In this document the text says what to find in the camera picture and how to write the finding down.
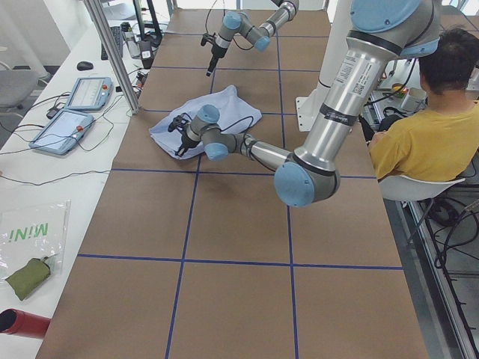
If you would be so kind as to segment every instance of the white table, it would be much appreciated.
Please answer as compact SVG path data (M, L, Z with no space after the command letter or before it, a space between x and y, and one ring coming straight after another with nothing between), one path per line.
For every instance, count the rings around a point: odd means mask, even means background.
M94 68L80 72L76 69L79 61L90 61L94 64ZM123 48L123 62L128 73L141 67L141 61L131 59L126 46ZM93 25L85 32L37 101L70 91L78 77L92 76L109 76L114 86L118 85L109 61L100 60L100 38ZM105 108L113 103L118 94L113 90L106 106L92 115L98 118ZM49 119L46 117L46 111L53 103L54 101L49 101L47 104L33 108L27 113L22 123L47 124ZM27 182L50 181L75 172L107 171L112 167L112 160L126 131L130 115L129 106L124 97L121 97L106 115L115 126L110 136L95 150L85 152L80 147L75 147L65 156L51 156L32 150L0 155L0 170L5 177ZM82 146L87 149L92 148L106 136L110 128L111 124L100 118L85 134L81 142ZM28 130L18 133L30 140L38 131ZM25 148L28 148L28 144L12 135L0 153ZM1 288L0 311L16 308L52 317L107 177L108 174L85 174L42 186L23 185L0 178L0 212L71 200L62 272L51 276L30 298L24 301L20 301L9 286ZM41 340L0 334L0 358L32 359L37 354L40 344Z

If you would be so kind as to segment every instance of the red cylinder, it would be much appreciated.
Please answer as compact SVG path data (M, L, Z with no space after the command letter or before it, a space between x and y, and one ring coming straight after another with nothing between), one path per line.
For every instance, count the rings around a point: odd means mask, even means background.
M21 337L43 339L50 319L18 309L7 309L0 313L0 333Z

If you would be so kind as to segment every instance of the white cloth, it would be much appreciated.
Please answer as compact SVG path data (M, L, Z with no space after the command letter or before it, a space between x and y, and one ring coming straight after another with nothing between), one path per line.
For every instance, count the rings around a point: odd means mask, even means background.
M197 112L204 105L214 105L219 110L218 125L224 129L238 120L252 116L253 119L248 118L243 120L231 128L224 131L224 133L240 133L245 131L248 126L253 126L261 119L261 112L254 107L251 107L247 102L238 97L237 88L233 85L229 85L221 92L212 93L197 99L191 99L185 104L172 112L159 121L154 127L150 129L151 138L164 149L171 157L175 159L190 159L204 151L203 143L196 148L189 149L183 155L183 157L176 156L174 153L178 151L181 145L181 134L174 130L168 132L168 125L173 119L186 112L191 118L195 118Z

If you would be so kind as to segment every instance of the black hair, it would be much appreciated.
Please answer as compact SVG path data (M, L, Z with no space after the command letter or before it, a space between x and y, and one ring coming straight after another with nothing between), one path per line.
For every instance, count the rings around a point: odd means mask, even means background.
M437 50L419 58L421 74L431 91L467 88L472 70L479 61L479 39L461 28L452 28L439 36Z

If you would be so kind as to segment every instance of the white chair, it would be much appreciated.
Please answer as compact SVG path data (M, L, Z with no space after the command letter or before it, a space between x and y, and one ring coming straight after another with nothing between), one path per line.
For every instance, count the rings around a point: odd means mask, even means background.
M379 187L381 188L382 198L386 200L396 200L400 202L415 202L418 200L431 199L427 208L424 210L424 214L421 216L415 230L409 235L407 242L410 243L412 236L421 226L423 220L427 217L427 214L431 210L434 204L433 198L444 192L449 187L463 182L465 179L455 179L447 182L429 182L413 179L408 176L387 176L381 182Z

